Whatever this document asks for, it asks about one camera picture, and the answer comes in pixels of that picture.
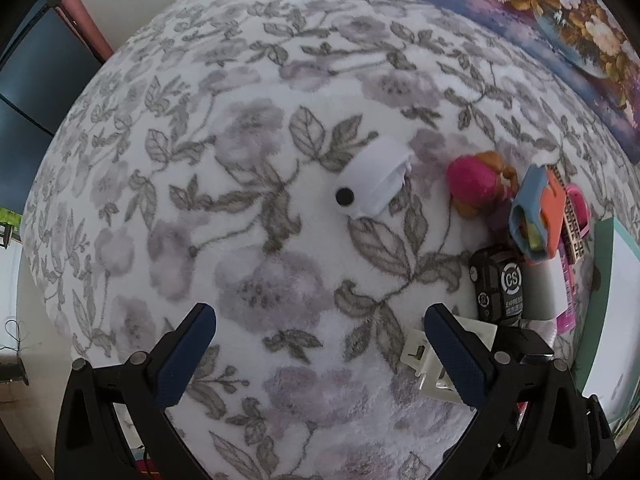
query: colorful canvas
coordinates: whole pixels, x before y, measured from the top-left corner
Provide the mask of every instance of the colorful canvas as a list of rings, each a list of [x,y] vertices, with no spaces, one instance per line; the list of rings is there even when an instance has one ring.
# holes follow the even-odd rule
[[[597,113],[629,159],[640,162],[640,58],[602,0],[426,1],[544,63]]]

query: floral blanket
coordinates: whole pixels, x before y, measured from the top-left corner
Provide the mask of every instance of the floral blanket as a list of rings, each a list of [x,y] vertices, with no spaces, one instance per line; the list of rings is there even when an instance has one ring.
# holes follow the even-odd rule
[[[413,170],[385,212],[354,221],[329,190],[377,136],[407,142]],[[215,307],[170,410],[215,480],[422,480],[472,413],[419,396],[399,356],[429,304],[476,316],[465,266],[488,232],[452,211],[443,174],[483,150],[520,176],[558,163],[596,218],[637,238],[638,174],[610,132],[473,22],[416,0],[179,0],[69,112],[24,251],[50,318],[96,366]]]

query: blue plastic part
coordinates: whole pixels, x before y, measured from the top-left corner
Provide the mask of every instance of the blue plastic part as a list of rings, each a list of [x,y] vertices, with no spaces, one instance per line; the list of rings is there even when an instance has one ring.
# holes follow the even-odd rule
[[[156,381],[156,404],[162,410],[175,406],[187,389],[200,359],[216,333],[216,313],[211,306],[204,309],[178,341],[174,351],[160,368]]]
[[[428,308],[424,313],[424,333],[462,401],[478,410],[482,408],[489,390],[487,378],[465,344],[436,308]]]
[[[509,215],[509,231],[513,241],[530,262],[538,263],[548,259],[546,242],[549,234],[541,216],[540,201],[542,192],[549,185],[549,177],[544,166],[531,165],[522,181],[520,190],[513,199],[511,213]],[[533,224],[544,240],[544,250],[534,251],[529,241],[520,233],[520,225],[524,221]]]

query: black toy car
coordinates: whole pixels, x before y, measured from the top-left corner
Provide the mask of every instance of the black toy car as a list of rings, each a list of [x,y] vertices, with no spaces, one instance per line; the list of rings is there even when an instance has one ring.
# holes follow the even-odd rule
[[[514,251],[494,245],[476,251],[469,260],[469,276],[476,286],[478,319],[512,325],[520,319],[522,274]]]

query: black circle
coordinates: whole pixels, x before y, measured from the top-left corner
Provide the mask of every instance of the black circle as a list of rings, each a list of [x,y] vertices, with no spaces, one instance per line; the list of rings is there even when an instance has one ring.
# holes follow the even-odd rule
[[[353,204],[355,197],[353,196],[353,191],[348,187],[341,187],[338,191],[335,192],[335,201],[338,205],[343,207],[347,207],[348,205]]]

